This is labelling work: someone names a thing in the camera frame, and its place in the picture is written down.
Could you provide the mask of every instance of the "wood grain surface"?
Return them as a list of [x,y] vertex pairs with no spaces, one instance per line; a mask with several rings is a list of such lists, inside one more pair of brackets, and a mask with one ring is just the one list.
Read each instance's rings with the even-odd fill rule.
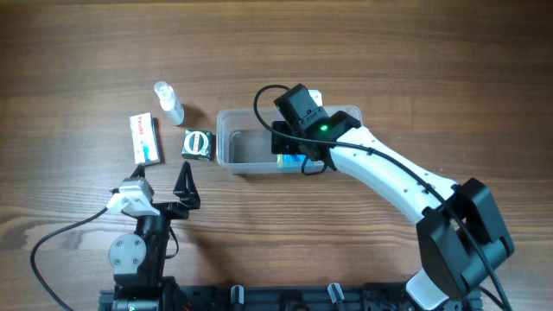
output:
[[[163,115],[158,80],[186,127],[211,131],[273,83],[357,105],[413,162],[492,189],[517,248],[497,270],[505,291],[516,310],[551,309],[553,7],[470,2],[0,6],[0,309],[59,309],[30,250],[132,172],[129,116],[158,117],[164,163],[146,174],[155,201],[173,199],[184,129]],[[192,168],[201,209],[174,222],[181,251],[165,269],[180,285],[401,282],[421,267],[414,227],[346,175]],[[39,269],[70,306],[95,310],[113,286],[111,242],[132,230],[104,215],[44,244]]]

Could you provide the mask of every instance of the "black cable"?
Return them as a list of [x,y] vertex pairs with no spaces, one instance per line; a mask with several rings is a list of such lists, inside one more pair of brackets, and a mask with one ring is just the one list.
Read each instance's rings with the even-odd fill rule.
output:
[[322,168],[322,170],[320,170],[320,171],[318,171],[318,172],[305,173],[305,166],[307,165],[308,160],[309,160],[308,157],[305,157],[305,159],[303,159],[303,163],[302,163],[302,174],[304,174],[304,175],[306,175],[306,176],[313,176],[313,175],[317,175],[317,174],[320,174],[320,173],[324,173],[324,171],[327,170],[327,164],[325,164],[325,166]]
[[259,91],[257,91],[256,97],[253,99],[253,112],[255,113],[255,115],[257,117],[257,120],[259,120],[259,123],[261,123],[261,125],[265,129],[269,130],[273,134],[276,134],[276,135],[279,135],[279,136],[282,136],[282,137],[285,137],[285,138],[288,138],[288,139],[296,140],[297,142],[316,143],[316,144],[327,145],[327,146],[330,146],[330,147],[339,146],[339,147],[346,147],[346,148],[351,148],[351,149],[363,150],[369,156],[377,155],[377,156],[383,157],[387,161],[389,161],[392,164],[394,164],[394,165],[398,166],[399,168],[401,168],[405,173],[407,173],[407,175],[411,176],[413,179],[415,179],[415,181],[417,181],[419,184],[421,184],[426,191],[428,191],[434,197],[436,197],[436,199],[439,200],[440,203],[442,204],[443,208],[449,213],[449,215],[451,215],[451,218],[453,218],[455,220],[455,222],[457,223],[457,225],[459,225],[462,232],[467,236],[468,241],[470,242],[470,244],[473,246],[474,250],[478,254],[478,257],[480,257],[480,260],[484,264],[484,268],[486,268],[487,274],[492,279],[493,285],[495,286],[495,289],[497,290],[498,295],[501,298],[501,301],[503,302],[503,305],[505,306],[505,310],[506,311],[512,311],[511,304],[509,304],[509,301],[507,300],[505,291],[503,290],[503,287],[501,286],[501,283],[499,282],[499,279],[498,279],[497,275],[495,274],[495,271],[493,271],[492,265],[487,260],[486,255],[484,255],[484,252],[482,251],[482,249],[476,243],[476,240],[474,239],[473,235],[465,227],[465,224],[463,223],[463,221],[459,217],[459,215],[457,215],[457,213],[451,208],[451,206],[449,206],[449,204],[446,203],[445,199],[443,199],[443,197],[439,193],[437,193],[436,190],[434,190],[434,188],[432,188],[432,186],[430,186],[426,181],[424,181],[419,175],[415,174],[415,172],[413,172],[412,170],[407,168],[405,165],[403,165],[400,161],[398,161],[395,158],[387,155],[386,153],[378,151],[374,148],[360,146],[360,145],[356,145],[354,143],[326,142],[326,141],[320,141],[320,140],[314,140],[314,139],[301,138],[301,137],[296,137],[296,136],[283,134],[283,133],[279,132],[278,130],[273,130],[261,118],[261,115],[259,114],[259,111],[257,110],[257,101],[259,100],[259,96],[261,95],[261,93],[263,93],[264,91],[266,91],[268,89],[271,89],[271,88],[280,88],[280,89],[289,91],[289,87],[281,86],[281,85],[265,86],[265,87],[262,87]]
[[486,296],[488,296],[488,298],[490,298],[493,301],[493,303],[495,303],[501,310],[505,310],[505,306],[503,306],[503,303],[501,303],[501,301],[499,301],[499,299],[496,296],[490,293],[489,290],[487,290],[483,286],[479,286],[478,289]]
[[176,244],[176,252],[175,252],[175,254],[173,254],[173,255],[166,255],[166,256],[165,256],[165,259],[171,259],[171,258],[175,257],[176,254],[179,253],[179,241],[176,239],[175,232],[173,232],[173,227],[169,227],[169,233],[171,233],[171,237],[173,237],[173,240],[175,241],[175,244]]
[[96,213],[94,216],[91,216],[91,217],[89,217],[85,220],[81,220],[80,222],[78,222],[76,224],[68,225],[67,227],[64,227],[64,228],[56,230],[52,233],[49,233],[47,236],[45,236],[44,238],[41,238],[38,242],[36,242],[35,247],[33,247],[33,250],[31,251],[31,268],[33,269],[33,272],[35,273],[36,278],[42,284],[42,287],[52,296],[52,298],[54,298],[54,300],[56,302],[58,302],[60,304],[60,306],[62,308],[64,308],[65,310],[67,310],[67,311],[73,311],[73,310],[65,302],[63,302],[63,300],[61,300],[61,298],[58,297],[57,294],[55,294],[55,292],[48,286],[46,281],[44,281],[44,278],[42,278],[41,272],[39,272],[38,268],[36,268],[36,262],[35,262],[36,251],[38,251],[38,248],[44,242],[46,242],[49,238],[54,237],[54,236],[56,236],[56,235],[58,235],[62,232],[66,232],[67,230],[71,230],[73,228],[76,228],[80,225],[84,225],[87,222],[91,222],[91,221],[95,220],[96,218],[100,217],[103,213],[105,213],[105,211],[107,211],[106,207],[104,207],[101,211]]

